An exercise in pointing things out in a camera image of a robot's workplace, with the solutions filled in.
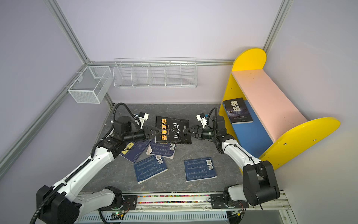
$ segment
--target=yellow sticker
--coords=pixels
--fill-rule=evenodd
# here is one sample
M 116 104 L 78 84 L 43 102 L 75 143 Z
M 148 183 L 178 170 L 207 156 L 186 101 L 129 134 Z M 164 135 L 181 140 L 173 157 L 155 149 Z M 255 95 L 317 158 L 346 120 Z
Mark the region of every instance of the yellow sticker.
M 129 151 L 129 149 L 132 148 L 133 146 L 134 146 L 134 143 L 133 143 L 133 142 L 129 143 L 129 144 L 127 145 L 127 147 L 122 151 L 122 154 L 125 155 L 125 154 Z

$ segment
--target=black book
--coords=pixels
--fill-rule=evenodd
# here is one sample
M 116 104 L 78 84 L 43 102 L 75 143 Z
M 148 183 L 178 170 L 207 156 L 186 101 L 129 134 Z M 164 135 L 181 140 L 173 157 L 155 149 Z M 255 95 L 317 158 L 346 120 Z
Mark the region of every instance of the black book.
M 184 132 L 189 127 L 189 120 L 157 116 L 156 127 L 161 129 L 161 131 L 155 137 L 155 143 L 192 143 L 190 135 Z
M 244 124 L 253 122 L 244 99 L 236 98 L 224 100 L 223 106 L 231 124 Z

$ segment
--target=white wire basket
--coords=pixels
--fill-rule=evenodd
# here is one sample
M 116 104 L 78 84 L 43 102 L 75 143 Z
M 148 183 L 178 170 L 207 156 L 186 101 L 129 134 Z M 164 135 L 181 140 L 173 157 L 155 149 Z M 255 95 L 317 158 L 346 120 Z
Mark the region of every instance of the white wire basket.
M 114 86 L 196 87 L 196 58 L 119 58 L 113 68 Z
M 77 103 L 100 104 L 112 83 L 111 74 L 109 66 L 87 66 L 68 92 Z

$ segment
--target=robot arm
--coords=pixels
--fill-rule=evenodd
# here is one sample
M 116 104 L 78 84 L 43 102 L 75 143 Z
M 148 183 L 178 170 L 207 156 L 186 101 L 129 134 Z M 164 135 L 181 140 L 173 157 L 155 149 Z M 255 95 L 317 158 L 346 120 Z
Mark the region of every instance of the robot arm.
M 255 206 L 279 198 L 280 192 L 272 164 L 261 161 L 247 152 L 234 137 L 226 133 L 224 118 L 215 117 L 213 128 L 210 125 L 206 128 L 208 121 L 203 121 L 206 119 L 205 116 L 197 115 L 202 126 L 192 126 L 185 132 L 197 139 L 212 141 L 218 151 L 229 155 L 242 171 L 243 184 L 230 186 L 224 190 L 225 204 L 229 206 L 235 201 L 246 200 Z
M 48 224 L 74 223 L 79 216 L 99 208 L 110 205 L 116 208 L 122 206 L 122 191 L 112 186 L 84 197 L 78 197 L 78 194 L 98 171 L 126 149 L 129 142 L 151 139 L 159 134 L 158 128 L 143 126 L 148 114 L 141 112 L 133 118 L 136 121 L 128 116 L 113 120 L 111 131 L 97 143 L 84 162 L 52 187 L 45 185 L 38 190 L 38 209 L 30 223 L 34 223 L 37 217 Z

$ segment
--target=black cable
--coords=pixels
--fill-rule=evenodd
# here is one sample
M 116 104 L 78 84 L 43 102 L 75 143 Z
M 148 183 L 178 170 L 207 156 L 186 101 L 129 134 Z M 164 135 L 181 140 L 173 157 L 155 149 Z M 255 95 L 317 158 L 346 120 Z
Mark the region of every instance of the black cable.
M 210 123 L 211 113 L 214 111 L 214 109 L 215 109 L 215 108 L 211 109 L 211 111 L 210 111 L 209 114 L 208 114 L 208 127 L 209 127 L 209 128 L 212 128 L 209 123 Z
M 256 198 L 257 198 L 258 204 L 260 205 L 261 210 L 263 210 L 263 208 L 262 208 L 262 206 L 261 206 L 261 203 L 260 203 L 260 200 L 258 199 L 257 193 L 256 193 Z
M 219 202 L 225 202 L 224 200 L 219 200 L 219 199 L 214 199 L 212 196 L 210 196 L 210 198 L 208 198 L 208 202 L 212 202 L 212 201 L 219 201 Z
M 82 170 L 87 164 L 92 161 L 91 159 L 86 160 L 79 168 L 77 168 L 73 173 L 71 173 L 66 179 L 65 182 L 67 183 L 69 180 L 71 180 L 80 170 Z
M 244 152 L 244 150 L 242 150 L 240 147 L 238 147 L 238 146 L 235 145 L 235 144 L 228 144 L 228 145 L 226 145 L 226 146 L 224 147 L 223 152 L 225 152 L 225 149 L 226 149 L 227 146 L 235 146 L 236 148 L 240 149 L 240 150 L 248 157 L 249 161 L 251 160 L 252 163 L 253 163 L 253 165 L 255 165 L 255 162 L 253 161 L 252 156 L 248 156 L 248 154 L 246 154 L 246 153 Z
M 214 139 L 216 139 L 216 135 L 217 135 L 217 129 L 218 129 L 218 110 L 216 108 L 215 109 L 215 122 L 214 122 L 214 127 L 213 127 L 213 131 L 214 131 Z
M 98 209 L 98 213 L 100 214 L 100 218 L 101 218 L 102 222 L 103 222 L 104 224 L 109 224 L 109 223 L 105 220 L 105 218 L 103 217 L 102 212 L 101 212 L 100 209 Z
M 118 103 L 118 104 L 116 104 L 116 106 L 113 108 L 113 115 L 112 115 L 112 121 L 113 121 L 113 122 L 116 120 L 116 111 L 117 111 L 118 107 L 121 106 L 121 105 L 124 106 L 124 107 L 127 109 L 127 111 L 129 112 L 129 114 L 134 118 L 133 113 L 131 112 L 131 110 L 128 108 L 128 106 L 127 106 L 125 103 Z M 139 118 L 138 118 L 138 117 L 135 117 L 134 119 L 139 123 L 139 126 L 140 126 L 140 120 L 139 120 Z M 105 136 L 104 136 L 102 139 L 100 139 L 100 140 L 93 146 L 92 151 L 91 151 L 91 157 L 92 157 L 92 158 L 93 158 L 93 156 L 95 155 L 95 151 L 96 151 L 97 146 L 103 141 L 103 139 L 105 139 L 105 138 L 108 137 L 108 135 L 111 133 L 111 131 L 113 130 L 113 128 L 114 128 L 114 124 L 111 125 L 111 128 L 108 130 L 108 132 L 105 134 Z
M 40 215 L 41 210 L 43 209 L 43 207 L 52 199 L 53 195 L 61 188 L 63 187 L 65 184 L 61 183 L 59 184 L 55 189 L 53 189 L 48 195 L 47 197 L 40 203 L 40 205 L 37 207 L 34 215 L 31 218 L 30 224 L 34 224 L 36 222 L 37 217 Z

